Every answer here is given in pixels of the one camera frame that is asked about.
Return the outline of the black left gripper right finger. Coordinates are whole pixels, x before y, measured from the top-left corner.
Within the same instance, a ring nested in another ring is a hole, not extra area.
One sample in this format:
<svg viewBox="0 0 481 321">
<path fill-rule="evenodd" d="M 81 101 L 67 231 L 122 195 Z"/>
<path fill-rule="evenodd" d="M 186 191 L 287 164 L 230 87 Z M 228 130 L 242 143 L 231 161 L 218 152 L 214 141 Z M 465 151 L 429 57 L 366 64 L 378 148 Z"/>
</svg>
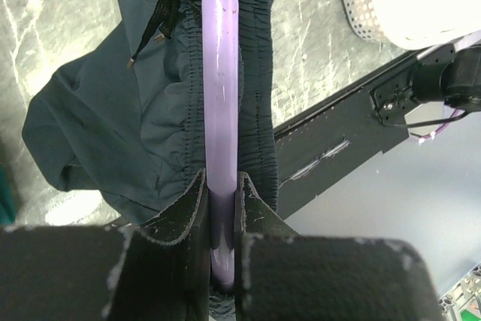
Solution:
<svg viewBox="0 0 481 321">
<path fill-rule="evenodd" d="M 240 173 L 235 199 L 239 320 L 439 320 L 428 269 L 408 243 L 302 236 Z"/>
</svg>

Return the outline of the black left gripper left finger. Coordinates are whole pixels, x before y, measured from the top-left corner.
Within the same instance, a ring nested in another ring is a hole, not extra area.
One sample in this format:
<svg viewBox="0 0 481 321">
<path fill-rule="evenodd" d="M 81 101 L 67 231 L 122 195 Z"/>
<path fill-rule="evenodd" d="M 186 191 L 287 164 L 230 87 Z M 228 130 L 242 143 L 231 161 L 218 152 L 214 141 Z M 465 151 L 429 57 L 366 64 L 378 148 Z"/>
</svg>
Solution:
<svg viewBox="0 0 481 321">
<path fill-rule="evenodd" d="M 1 230 L 3 320 L 206 320 L 205 173 L 142 226 Z"/>
</svg>

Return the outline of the purple hanger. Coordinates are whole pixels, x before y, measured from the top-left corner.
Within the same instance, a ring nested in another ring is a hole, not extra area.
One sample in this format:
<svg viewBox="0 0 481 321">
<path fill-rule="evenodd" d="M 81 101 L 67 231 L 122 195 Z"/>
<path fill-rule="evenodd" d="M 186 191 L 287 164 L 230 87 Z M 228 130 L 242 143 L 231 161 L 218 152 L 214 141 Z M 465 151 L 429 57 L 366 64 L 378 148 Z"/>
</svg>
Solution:
<svg viewBox="0 0 481 321">
<path fill-rule="evenodd" d="M 204 135 L 215 283 L 234 288 L 239 113 L 238 0 L 201 0 Z"/>
</svg>

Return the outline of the dark navy shorts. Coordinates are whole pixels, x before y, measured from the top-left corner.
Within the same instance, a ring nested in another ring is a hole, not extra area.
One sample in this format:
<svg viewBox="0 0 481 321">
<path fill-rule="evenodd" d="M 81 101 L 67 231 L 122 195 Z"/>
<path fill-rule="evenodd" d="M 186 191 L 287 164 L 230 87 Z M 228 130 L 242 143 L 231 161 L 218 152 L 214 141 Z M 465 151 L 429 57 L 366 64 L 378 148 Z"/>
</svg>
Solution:
<svg viewBox="0 0 481 321">
<path fill-rule="evenodd" d="M 272 2 L 239 0 L 238 168 L 276 207 Z M 205 166 L 201 30 L 181 5 L 171 38 L 148 45 L 128 68 L 156 0 L 118 3 L 119 25 L 91 53 L 58 68 L 30 101 L 23 140 L 52 187 L 98 190 L 141 224 Z"/>
</svg>

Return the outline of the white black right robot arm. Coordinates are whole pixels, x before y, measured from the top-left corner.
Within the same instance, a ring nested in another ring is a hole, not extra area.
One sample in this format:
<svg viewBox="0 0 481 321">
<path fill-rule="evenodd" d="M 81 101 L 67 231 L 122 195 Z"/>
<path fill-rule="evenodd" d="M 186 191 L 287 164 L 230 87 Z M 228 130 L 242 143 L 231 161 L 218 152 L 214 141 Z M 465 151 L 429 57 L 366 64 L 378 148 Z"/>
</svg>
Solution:
<svg viewBox="0 0 481 321">
<path fill-rule="evenodd" d="M 388 76 L 371 90 L 377 119 L 403 129 L 452 123 L 480 111 L 480 46 L 455 50 L 443 45 Z M 407 124 L 404 116 L 422 104 L 442 102 L 455 110 L 448 118 Z"/>
</svg>

